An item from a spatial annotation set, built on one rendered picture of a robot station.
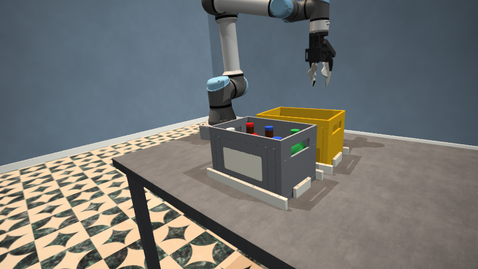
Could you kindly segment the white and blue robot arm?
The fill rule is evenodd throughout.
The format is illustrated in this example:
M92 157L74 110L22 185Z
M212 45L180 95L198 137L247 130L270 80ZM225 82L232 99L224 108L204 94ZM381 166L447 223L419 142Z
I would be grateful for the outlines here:
M231 100L246 94L247 79L240 70L236 25L239 13L276 17L285 23L310 19L310 33L329 30L329 0L201 0L219 25L224 74L208 80L208 124L236 120ZM316 20L316 21L315 21ZM227 77L228 76L228 77Z

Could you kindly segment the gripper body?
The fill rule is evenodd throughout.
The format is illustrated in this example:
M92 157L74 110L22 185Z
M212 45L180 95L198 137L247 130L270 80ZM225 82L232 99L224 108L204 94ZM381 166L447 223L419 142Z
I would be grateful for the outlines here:
M328 58L330 54L330 50L329 48L326 48L324 46L323 36L328 36L328 32L322 31L322 32L316 32L316 33L309 33L309 49L305 49L305 62L319 63L319 62L325 61ZM306 59L306 53L307 53L307 59Z

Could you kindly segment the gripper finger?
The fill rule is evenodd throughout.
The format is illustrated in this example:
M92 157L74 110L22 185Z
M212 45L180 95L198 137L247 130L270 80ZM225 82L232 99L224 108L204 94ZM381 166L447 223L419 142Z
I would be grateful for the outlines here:
M328 58L326 59L326 62L323 62L323 69L322 69L322 76L326 77L326 80L325 80L326 86L328 86L332 68L333 68L333 58L331 54L329 54Z
M308 71L308 76L311 77L311 84L314 86L315 84L315 77L316 77L316 70L318 69L318 65L316 62L310 62L310 70Z

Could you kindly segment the yellow divided crate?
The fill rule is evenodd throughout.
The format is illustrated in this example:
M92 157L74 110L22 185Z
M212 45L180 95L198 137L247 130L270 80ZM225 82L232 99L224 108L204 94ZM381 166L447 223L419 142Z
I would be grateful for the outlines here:
M264 118L317 125L318 163L333 165L333 158L343 152L345 110L278 107Z

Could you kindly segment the green bottle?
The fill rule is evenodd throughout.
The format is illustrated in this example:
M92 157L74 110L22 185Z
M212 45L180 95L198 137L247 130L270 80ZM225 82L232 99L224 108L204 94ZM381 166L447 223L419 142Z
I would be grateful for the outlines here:
M297 133L297 132L299 132L299 131L300 131L299 129L291 129L291 130L290 130L290 135L293 135L293 134L295 134L295 133ZM298 143L298 144L292 146L292 155L296 154L297 152L299 152L299 151L301 151L301 150L303 150L303 149L305 149L305 148L306 148L306 146L305 146L305 144L304 144L303 142L300 142L300 143Z

